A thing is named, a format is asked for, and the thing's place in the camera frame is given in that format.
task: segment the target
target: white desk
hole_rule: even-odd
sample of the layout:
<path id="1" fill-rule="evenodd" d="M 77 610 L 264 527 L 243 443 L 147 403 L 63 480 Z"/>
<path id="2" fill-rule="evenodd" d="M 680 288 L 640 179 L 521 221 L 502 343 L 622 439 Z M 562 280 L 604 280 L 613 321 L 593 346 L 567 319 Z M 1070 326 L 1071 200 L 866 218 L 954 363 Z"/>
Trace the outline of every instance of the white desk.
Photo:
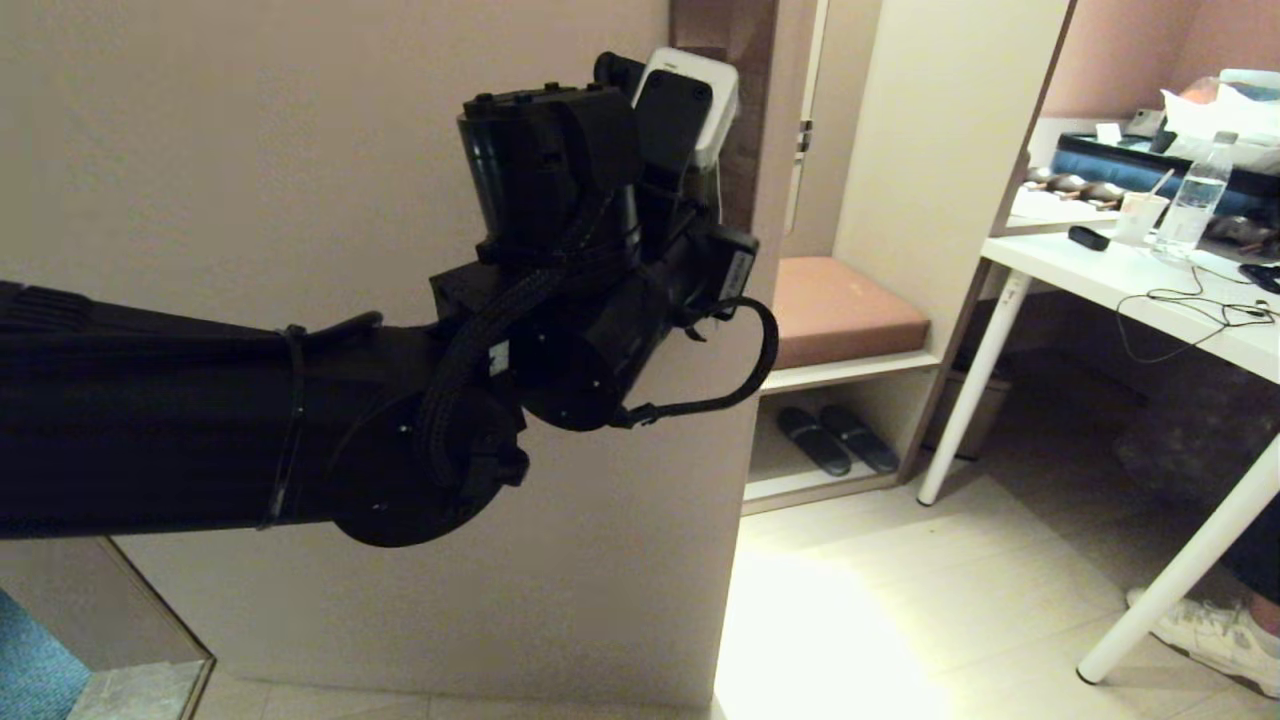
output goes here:
<path id="1" fill-rule="evenodd" d="M 919 493 L 922 505 L 933 505 L 937 500 L 946 469 L 955 457 L 960 438 L 964 437 L 978 398 L 991 378 L 996 357 L 1009 337 L 1032 278 L 1105 307 L 1115 307 L 1124 297 L 1142 295 L 1152 288 L 1196 290 L 1192 270 L 1185 264 L 1164 261 L 1152 258 L 1144 249 L 1116 242 L 1105 252 L 1096 252 L 1071 242 L 1066 233 L 991 238 L 983 245 L 982 256 L 1007 266 L 1009 279 L 996 301 L 991 324 L 983 334 L 969 377 L 960 389 L 955 410 L 925 474 Z M 1217 256 L 1196 252 L 1193 260 L 1224 275 L 1239 277 L 1233 263 Z M 1263 292 L 1254 286 L 1230 283 L 1208 273 L 1199 273 L 1199 277 L 1204 283 L 1204 297 L 1240 304 L 1265 300 L 1272 309 L 1280 310 L 1280 295 Z M 1192 310 L 1140 299 L 1126 302 L 1123 313 L 1187 342 L 1199 341 L 1219 327 Z M 1202 343 L 1201 348 L 1280 383 L 1280 327 L 1275 324 L 1226 329 Z M 1156 620 L 1187 594 L 1222 556 L 1277 492 L 1280 437 L 1271 441 L 1226 500 L 1156 578 L 1142 600 L 1084 657 L 1076 667 L 1080 679 L 1091 684 L 1101 682 Z"/>

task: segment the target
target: cup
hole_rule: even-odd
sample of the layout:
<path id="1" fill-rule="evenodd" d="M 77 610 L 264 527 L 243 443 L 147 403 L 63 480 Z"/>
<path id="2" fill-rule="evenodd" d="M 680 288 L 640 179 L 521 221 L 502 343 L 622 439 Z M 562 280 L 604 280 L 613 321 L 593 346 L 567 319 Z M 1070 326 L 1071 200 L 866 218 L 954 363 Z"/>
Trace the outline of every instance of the cup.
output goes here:
<path id="1" fill-rule="evenodd" d="M 1138 245 L 1147 240 L 1147 233 L 1156 227 L 1160 214 L 1169 206 L 1169 199 L 1149 192 L 1125 193 L 1120 204 L 1120 219 L 1116 220 L 1111 240 L 1125 245 Z"/>

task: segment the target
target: white floor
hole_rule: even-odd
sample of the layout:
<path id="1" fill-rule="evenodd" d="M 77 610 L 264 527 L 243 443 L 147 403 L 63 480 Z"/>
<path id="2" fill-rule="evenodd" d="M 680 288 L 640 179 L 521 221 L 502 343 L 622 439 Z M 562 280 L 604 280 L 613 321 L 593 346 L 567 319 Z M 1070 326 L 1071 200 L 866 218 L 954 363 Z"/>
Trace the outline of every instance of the white floor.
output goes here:
<path id="1" fill-rule="evenodd" d="M 1199 521 L 1132 487 L 1088 378 L 1015 388 L 932 509 L 914 486 L 746 518 L 709 710 L 361 693 L 214 673 L 196 720 L 1233 720 L 1277 703 L 1147 638 L 1105 685 L 1075 662 Z M 1239 588 L 1221 573 L 1198 592 Z"/>

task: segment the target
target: white table leg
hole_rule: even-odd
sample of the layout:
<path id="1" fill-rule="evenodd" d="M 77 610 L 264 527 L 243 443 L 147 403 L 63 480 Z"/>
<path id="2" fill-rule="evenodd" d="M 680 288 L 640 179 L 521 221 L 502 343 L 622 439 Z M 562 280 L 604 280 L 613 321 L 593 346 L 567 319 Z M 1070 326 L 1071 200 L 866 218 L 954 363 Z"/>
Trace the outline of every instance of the white table leg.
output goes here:
<path id="1" fill-rule="evenodd" d="M 1280 436 L 1258 456 L 1235 489 L 1217 506 L 1196 536 L 1179 551 L 1172 562 L 1142 598 L 1107 630 L 1093 646 L 1076 673 L 1085 683 L 1102 682 L 1161 615 L 1169 612 L 1187 591 L 1192 589 L 1226 548 L 1240 537 L 1267 503 L 1280 492 Z"/>
<path id="2" fill-rule="evenodd" d="M 929 462 L 929 471 L 924 475 L 924 484 L 920 486 L 920 493 L 916 496 L 920 505 L 933 505 L 933 501 L 938 498 L 947 468 L 951 466 L 956 448 L 960 447 L 960 441 L 964 438 L 965 430 L 969 429 L 969 420 L 973 419 L 973 411 L 978 409 L 982 391 L 987 388 L 987 380 L 991 379 L 991 372 L 996 368 L 996 360 L 1005 347 L 1009 329 L 1014 327 L 1014 320 L 1018 318 L 1018 310 L 1023 306 L 1023 299 L 1027 297 L 1030 282 L 1032 278 L 1027 273 L 1009 270 L 1009 279 L 1005 281 L 1005 287 L 1000 291 L 1000 300 L 996 302 L 996 311 L 991 315 L 991 324 L 987 325 L 987 332 L 982 336 L 982 345 L 978 346 L 978 354 L 969 368 L 969 377 L 965 378 L 964 386 L 960 388 L 956 406 L 951 410 L 947 428 L 942 432 L 942 439 L 938 441 L 933 461 Z"/>

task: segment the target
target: blue carpet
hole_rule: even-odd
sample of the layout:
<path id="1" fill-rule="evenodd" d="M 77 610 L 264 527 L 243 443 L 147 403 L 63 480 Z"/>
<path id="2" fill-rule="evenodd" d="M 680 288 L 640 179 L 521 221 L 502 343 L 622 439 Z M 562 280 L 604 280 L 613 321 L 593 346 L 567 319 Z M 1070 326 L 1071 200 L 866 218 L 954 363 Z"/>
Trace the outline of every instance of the blue carpet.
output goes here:
<path id="1" fill-rule="evenodd" d="M 0 717 L 65 720 L 88 667 L 0 591 Z"/>

